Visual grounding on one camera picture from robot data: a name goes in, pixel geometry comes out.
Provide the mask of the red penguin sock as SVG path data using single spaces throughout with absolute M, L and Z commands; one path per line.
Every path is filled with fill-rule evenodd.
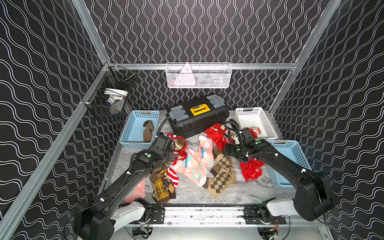
M 257 139 L 261 136 L 261 130 L 258 127 L 249 128 L 253 138 Z

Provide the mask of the brown striped sock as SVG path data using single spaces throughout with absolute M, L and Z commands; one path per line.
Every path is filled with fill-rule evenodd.
M 183 161 L 187 158 L 187 141 L 177 135 L 171 135 L 169 133 L 166 133 L 167 137 L 172 139 L 175 142 L 175 148 L 174 148 L 174 155 L 175 160 L 172 162 L 172 165 L 176 165 L 178 161 Z

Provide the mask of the yellow brown plaid sock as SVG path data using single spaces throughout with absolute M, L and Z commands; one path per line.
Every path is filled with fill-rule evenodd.
M 166 178 L 167 171 L 158 168 L 150 175 L 150 182 L 154 189 L 152 197 L 158 204 L 166 204 L 176 198 L 176 190 L 172 181 Z

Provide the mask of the red white striped sock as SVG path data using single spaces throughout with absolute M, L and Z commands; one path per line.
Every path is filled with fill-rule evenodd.
M 175 188 L 178 187 L 180 179 L 179 179 L 178 175 L 176 174 L 176 172 L 172 168 L 167 169 L 166 178 L 168 178 L 172 182 L 172 184 Z

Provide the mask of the red santa sock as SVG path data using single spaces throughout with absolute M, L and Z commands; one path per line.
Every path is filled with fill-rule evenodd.
M 204 131 L 208 138 L 211 138 L 219 150 L 224 150 L 225 145 L 229 143 L 228 129 L 222 124 L 214 124 Z

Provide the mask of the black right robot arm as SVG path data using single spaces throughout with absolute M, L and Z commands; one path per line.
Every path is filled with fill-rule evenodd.
M 300 166 L 267 140 L 255 139 L 248 129 L 240 131 L 238 145 L 229 141 L 223 154 L 246 163 L 252 159 L 260 160 L 281 174 L 296 189 L 288 209 L 294 209 L 307 221 L 314 221 L 335 207 L 332 186 L 326 174 Z

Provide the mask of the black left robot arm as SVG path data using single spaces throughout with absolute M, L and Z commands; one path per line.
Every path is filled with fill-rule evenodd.
M 92 200 L 78 203 L 74 213 L 74 232 L 83 240 L 109 240 L 118 229 L 141 219 L 139 216 L 119 221 L 115 212 L 142 180 L 166 162 L 175 160 L 174 150 L 174 140 L 160 134 L 147 150 L 132 154 L 128 169 L 116 181 Z

